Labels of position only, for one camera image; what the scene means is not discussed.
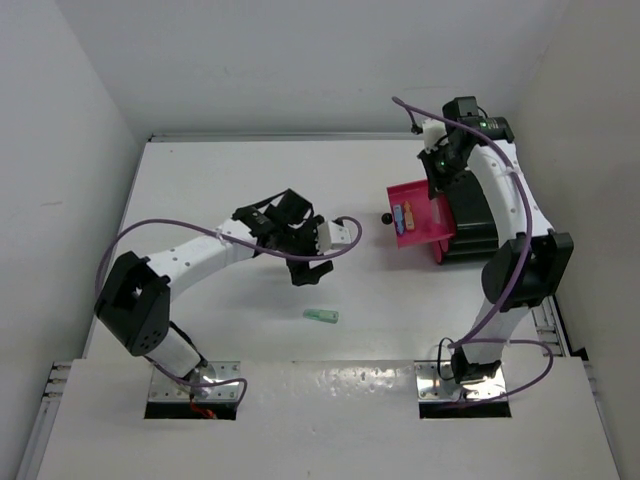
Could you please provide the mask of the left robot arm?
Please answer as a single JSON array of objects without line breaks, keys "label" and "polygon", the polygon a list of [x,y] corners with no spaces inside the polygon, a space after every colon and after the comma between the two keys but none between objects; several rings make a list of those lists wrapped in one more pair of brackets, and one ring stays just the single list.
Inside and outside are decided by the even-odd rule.
[{"label": "left robot arm", "polygon": [[213,235],[145,256],[132,251],[120,255],[94,312],[131,355],[146,357],[185,379],[204,358],[171,322],[172,301],[222,269],[258,256],[262,249],[288,255],[293,285],[317,284],[333,269],[329,261],[311,266],[306,260],[328,249],[319,239],[324,222],[312,204],[291,189],[240,207]]}]

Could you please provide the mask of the pink correction tape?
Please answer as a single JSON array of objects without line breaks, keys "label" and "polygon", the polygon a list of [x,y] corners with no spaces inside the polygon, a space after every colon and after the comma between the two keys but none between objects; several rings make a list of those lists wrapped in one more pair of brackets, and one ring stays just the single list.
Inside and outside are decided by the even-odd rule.
[{"label": "pink correction tape", "polygon": [[432,222],[437,225],[447,224],[447,203],[443,196],[436,196],[430,200],[432,211]]}]

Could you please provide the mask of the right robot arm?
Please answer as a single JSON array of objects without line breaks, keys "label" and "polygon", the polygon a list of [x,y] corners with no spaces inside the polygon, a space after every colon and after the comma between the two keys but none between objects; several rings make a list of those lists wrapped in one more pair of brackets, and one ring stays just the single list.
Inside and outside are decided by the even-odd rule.
[{"label": "right robot arm", "polygon": [[555,294],[574,242],[541,212],[505,118],[487,116],[473,96],[456,97],[424,122],[423,135],[429,197],[447,202],[455,239],[497,237],[481,272],[483,304],[470,331],[450,346],[453,381],[475,383],[495,375],[518,324]]}]

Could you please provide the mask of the orange correction tape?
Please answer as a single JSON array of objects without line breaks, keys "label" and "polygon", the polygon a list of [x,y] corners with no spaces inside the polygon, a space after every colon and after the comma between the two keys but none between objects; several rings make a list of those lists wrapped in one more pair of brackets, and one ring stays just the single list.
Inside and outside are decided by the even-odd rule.
[{"label": "orange correction tape", "polygon": [[403,218],[404,225],[407,231],[415,230],[415,221],[413,217],[412,206],[408,201],[403,203]]}]

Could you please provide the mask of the black pink drawer organizer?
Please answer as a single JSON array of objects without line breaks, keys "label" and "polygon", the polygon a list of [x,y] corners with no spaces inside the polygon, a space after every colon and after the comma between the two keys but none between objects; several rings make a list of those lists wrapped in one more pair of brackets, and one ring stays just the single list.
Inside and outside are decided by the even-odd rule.
[{"label": "black pink drawer organizer", "polygon": [[[382,222],[391,225],[400,248],[428,245],[437,264],[487,261],[498,250],[498,234],[493,216],[477,179],[468,171],[458,174],[442,193],[430,195],[427,179],[387,188],[390,211]],[[430,200],[443,196],[447,203],[447,224],[432,222]],[[398,236],[392,206],[408,201],[412,206],[415,230]]]}]

